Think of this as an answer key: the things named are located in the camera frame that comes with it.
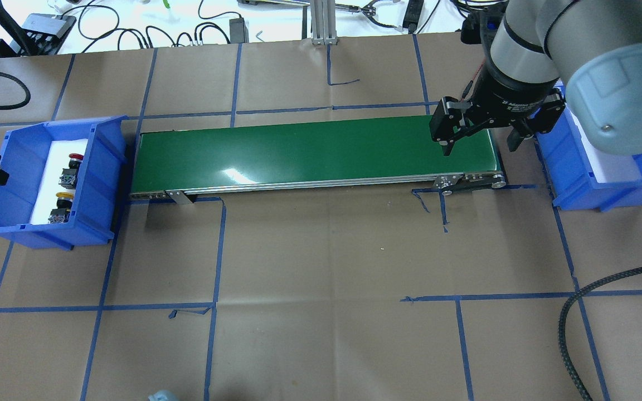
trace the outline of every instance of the green conveyor belt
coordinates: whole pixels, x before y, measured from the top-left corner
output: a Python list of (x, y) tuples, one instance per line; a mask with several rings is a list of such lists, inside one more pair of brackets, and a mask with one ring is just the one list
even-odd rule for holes
[(168, 131), (140, 139), (133, 197), (433, 180), (501, 170), (483, 130), (444, 157), (430, 116)]

